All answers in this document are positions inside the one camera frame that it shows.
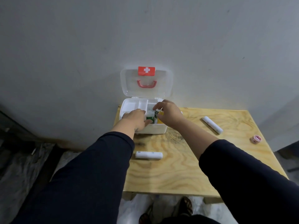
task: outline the open lid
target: open lid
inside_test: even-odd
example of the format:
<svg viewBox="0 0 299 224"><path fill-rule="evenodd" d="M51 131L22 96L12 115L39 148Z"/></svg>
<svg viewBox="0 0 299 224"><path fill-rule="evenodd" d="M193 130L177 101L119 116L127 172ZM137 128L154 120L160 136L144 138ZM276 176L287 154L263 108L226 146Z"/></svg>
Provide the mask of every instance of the open lid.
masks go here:
<svg viewBox="0 0 299 224"><path fill-rule="evenodd" d="M123 93L130 97L169 97L173 84L171 71L156 70L155 67L138 67L121 71Z"/></svg>

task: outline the black sandal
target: black sandal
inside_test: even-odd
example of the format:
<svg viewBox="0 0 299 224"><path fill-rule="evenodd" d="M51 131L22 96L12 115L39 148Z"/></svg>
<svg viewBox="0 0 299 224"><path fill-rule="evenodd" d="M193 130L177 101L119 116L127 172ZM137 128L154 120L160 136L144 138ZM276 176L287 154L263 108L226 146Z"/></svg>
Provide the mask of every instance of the black sandal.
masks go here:
<svg viewBox="0 0 299 224"><path fill-rule="evenodd" d="M183 196L175 206L172 216L186 215L190 217L192 214L193 210L191 200L188 197Z"/></svg>
<svg viewBox="0 0 299 224"><path fill-rule="evenodd" d="M152 224L150 216L152 216L152 205L140 216L138 224Z"/></svg>

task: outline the person's right arm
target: person's right arm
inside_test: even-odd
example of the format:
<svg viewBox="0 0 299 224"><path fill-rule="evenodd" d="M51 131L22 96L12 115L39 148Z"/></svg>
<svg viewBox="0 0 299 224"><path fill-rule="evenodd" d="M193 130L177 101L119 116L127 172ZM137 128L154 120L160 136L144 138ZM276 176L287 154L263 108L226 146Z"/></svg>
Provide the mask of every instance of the person's right arm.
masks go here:
<svg viewBox="0 0 299 224"><path fill-rule="evenodd" d="M161 108L159 119L184 137L238 223L299 223L299 187L294 182L186 120L173 102L154 107Z"/></svg>

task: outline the dark blue sleeve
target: dark blue sleeve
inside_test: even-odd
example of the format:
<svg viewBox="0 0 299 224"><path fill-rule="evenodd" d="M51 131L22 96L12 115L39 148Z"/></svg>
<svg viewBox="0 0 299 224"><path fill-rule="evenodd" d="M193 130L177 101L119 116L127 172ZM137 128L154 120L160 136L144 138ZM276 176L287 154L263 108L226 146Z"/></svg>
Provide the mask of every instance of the dark blue sleeve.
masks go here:
<svg viewBox="0 0 299 224"><path fill-rule="evenodd" d="M226 140L212 143L201 170L241 223L299 223L299 187Z"/></svg>
<svg viewBox="0 0 299 224"><path fill-rule="evenodd" d="M123 133L104 134L58 170L12 223L116 223L134 146Z"/></svg>

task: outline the wooden table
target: wooden table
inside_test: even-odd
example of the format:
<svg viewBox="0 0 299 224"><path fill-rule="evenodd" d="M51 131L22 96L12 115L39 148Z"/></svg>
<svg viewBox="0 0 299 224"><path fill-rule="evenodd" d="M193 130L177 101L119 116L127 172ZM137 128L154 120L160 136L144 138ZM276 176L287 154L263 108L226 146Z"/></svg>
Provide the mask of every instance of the wooden table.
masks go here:
<svg viewBox="0 0 299 224"><path fill-rule="evenodd" d="M287 177L247 110L180 109L188 120L219 139L226 139L234 143ZM118 122L119 111L120 107L116 113L114 124ZM224 132L217 135L201 120L204 116L208 116ZM260 135L263 139L257 145L252 144L249 140L255 134ZM135 151L163 152L163 158L161 160L140 160L135 159L133 154L126 175L124 192L192 195L205 198L220 197L210 184L208 177L199 168L196 157L183 137L174 129L168 127L165 134L136 134L134 142Z"/></svg>

